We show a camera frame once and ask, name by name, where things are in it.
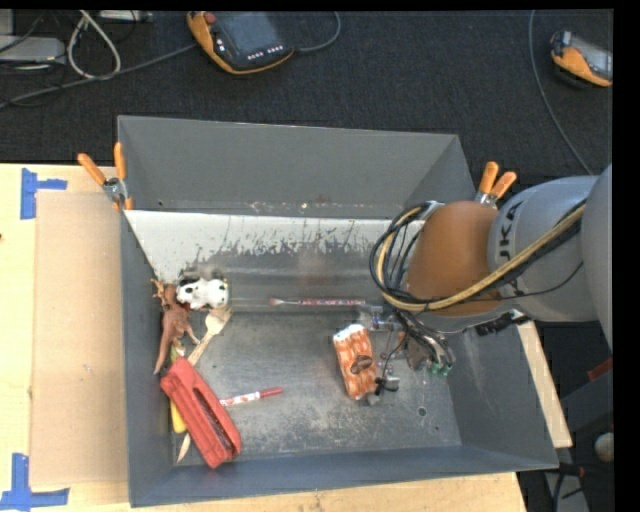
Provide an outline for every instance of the orange device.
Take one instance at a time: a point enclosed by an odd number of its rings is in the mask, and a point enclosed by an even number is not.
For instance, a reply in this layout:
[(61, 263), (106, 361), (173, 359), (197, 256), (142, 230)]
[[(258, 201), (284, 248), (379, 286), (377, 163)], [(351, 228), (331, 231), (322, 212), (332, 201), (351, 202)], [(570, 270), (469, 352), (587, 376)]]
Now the orange device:
[(205, 53), (235, 75), (273, 68), (293, 55), (267, 12), (189, 11), (187, 25)]
[(551, 58), (578, 83), (600, 87), (613, 84), (613, 53), (585, 41), (568, 30), (551, 38)]

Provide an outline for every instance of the screen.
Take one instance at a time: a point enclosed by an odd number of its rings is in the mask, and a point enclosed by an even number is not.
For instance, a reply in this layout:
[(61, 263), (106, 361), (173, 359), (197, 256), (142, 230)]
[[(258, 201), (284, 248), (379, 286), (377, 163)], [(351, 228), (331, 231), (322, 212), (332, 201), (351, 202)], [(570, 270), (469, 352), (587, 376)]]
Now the screen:
[(216, 19), (238, 51), (250, 52), (279, 43), (278, 33), (266, 13), (216, 13)]

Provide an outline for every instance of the white cable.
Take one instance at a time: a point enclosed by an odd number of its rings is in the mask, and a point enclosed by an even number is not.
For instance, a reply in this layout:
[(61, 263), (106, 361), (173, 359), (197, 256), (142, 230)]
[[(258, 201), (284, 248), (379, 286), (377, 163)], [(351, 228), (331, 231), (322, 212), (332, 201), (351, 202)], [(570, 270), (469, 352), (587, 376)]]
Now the white cable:
[[(73, 33), (71, 34), (71, 38), (69, 39), (69, 44), (67, 45), (67, 58), (69, 59), (69, 64), (71, 64), (71, 67), (74, 69), (74, 71), (78, 73), (80, 76), (82, 76), (83, 78), (110, 78), (112, 75), (120, 71), (120, 68), (122, 67), (120, 62), (120, 54), (118, 53), (118, 50), (113, 44), (113, 41), (111, 41), (109, 36), (104, 32), (104, 30), (102, 30), (100, 25), (89, 15), (89, 13), (82, 9), (79, 9), (79, 10), (82, 13), (82, 19), (78, 22), (78, 24), (76, 25), (76, 28), (73, 29)], [(99, 75), (99, 76), (92, 75), (82, 70), (76, 64), (73, 58), (73, 49), (76, 43), (78, 42), (78, 36), (80, 35), (80, 31), (87, 30), (87, 28), (89, 28), (89, 25), (93, 26), (95, 31), (100, 35), (100, 37), (102, 37), (104, 42), (107, 43), (107, 46), (109, 46), (111, 53), (113, 53), (113, 56), (116, 62), (115, 62), (114, 69), (111, 73), (107, 73), (105, 75)]]

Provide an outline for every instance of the red plastic object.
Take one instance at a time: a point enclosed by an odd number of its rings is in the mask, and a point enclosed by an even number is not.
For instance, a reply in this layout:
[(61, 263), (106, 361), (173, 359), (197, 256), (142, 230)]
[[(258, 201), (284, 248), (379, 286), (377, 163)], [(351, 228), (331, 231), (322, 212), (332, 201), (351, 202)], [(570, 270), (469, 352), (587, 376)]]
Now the red plastic object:
[(240, 455), (242, 439), (229, 413), (205, 380), (184, 357), (160, 379), (160, 387), (175, 403), (193, 442), (207, 465), (216, 468)]

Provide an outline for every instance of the handheld controller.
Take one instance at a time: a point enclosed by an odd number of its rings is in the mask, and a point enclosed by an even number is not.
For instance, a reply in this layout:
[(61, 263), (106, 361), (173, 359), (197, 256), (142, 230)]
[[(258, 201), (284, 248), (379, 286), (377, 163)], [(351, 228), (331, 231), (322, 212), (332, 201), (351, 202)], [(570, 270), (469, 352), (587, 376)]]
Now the handheld controller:
[(189, 11), (187, 25), (205, 53), (228, 73), (264, 71), (294, 52), (266, 12)]

